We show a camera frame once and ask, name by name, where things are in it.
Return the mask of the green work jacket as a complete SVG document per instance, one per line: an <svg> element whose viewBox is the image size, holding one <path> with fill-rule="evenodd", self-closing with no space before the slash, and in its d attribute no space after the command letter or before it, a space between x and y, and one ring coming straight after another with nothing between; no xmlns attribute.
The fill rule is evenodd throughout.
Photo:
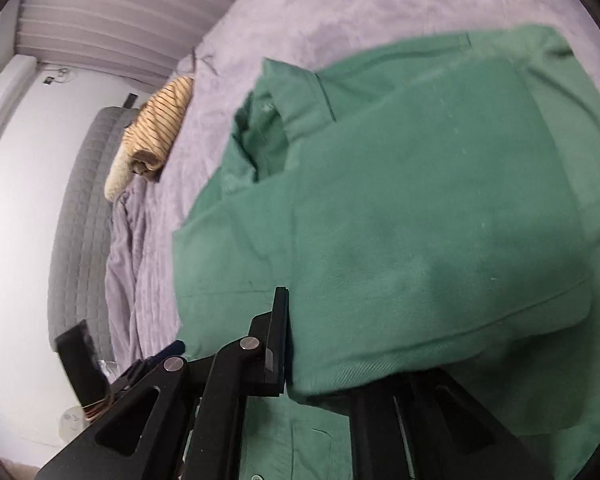
<svg viewBox="0 0 600 480"><path fill-rule="evenodd" d="M351 477L338 391L442 367L572 479L600 444L600 94L556 30L267 60L172 242L194 358L290 293L244 479Z"/></svg>

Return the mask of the grey quilted headboard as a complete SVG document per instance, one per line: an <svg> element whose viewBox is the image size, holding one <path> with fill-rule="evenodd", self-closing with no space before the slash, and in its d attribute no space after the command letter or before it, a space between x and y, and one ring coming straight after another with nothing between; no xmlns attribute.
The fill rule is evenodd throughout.
<svg viewBox="0 0 600 480"><path fill-rule="evenodd" d="M111 204L105 181L123 130L135 108L100 110L88 128L72 166L60 207L47 287L48 341L81 321L87 322L97 355L114 358L105 296L106 263L111 244Z"/></svg>

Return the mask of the cream knitted pillow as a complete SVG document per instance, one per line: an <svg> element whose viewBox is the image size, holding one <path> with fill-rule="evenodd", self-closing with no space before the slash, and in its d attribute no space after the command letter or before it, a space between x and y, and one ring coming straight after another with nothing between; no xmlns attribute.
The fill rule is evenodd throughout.
<svg viewBox="0 0 600 480"><path fill-rule="evenodd" d="M109 203L113 203L116 197L124 191L132 180L131 159L124 145L121 144L114 155L114 160L105 181L104 196L106 200Z"/></svg>

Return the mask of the yellow striped folded garment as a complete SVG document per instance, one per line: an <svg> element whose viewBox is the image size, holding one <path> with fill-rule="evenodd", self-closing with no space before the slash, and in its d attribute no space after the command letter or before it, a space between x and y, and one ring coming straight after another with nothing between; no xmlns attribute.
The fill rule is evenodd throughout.
<svg viewBox="0 0 600 480"><path fill-rule="evenodd" d="M122 136L133 174L155 180L169 158L194 94L194 80L178 76L142 106Z"/></svg>

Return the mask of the pleated lilac curtain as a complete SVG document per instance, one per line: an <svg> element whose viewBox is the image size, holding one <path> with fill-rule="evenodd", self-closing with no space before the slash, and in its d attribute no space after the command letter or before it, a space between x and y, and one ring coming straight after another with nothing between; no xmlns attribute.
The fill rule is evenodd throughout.
<svg viewBox="0 0 600 480"><path fill-rule="evenodd" d="M160 87L235 0L21 0L16 51Z"/></svg>

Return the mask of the lilac plush bed blanket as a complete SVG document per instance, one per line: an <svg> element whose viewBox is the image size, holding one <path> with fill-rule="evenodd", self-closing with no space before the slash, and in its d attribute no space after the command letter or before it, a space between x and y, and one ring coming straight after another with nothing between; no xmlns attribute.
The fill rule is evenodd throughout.
<svg viewBox="0 0 600 480"><path fill-rule="evenodd" d="M309 70L382 44L526 23L564 36L600 92L600 25L579 0L236 0L178 71L194 96L160 178L135 178L112 206L105 278L112 357L152 356L180 326L171 240L222 157L265 58Z"/></svg>

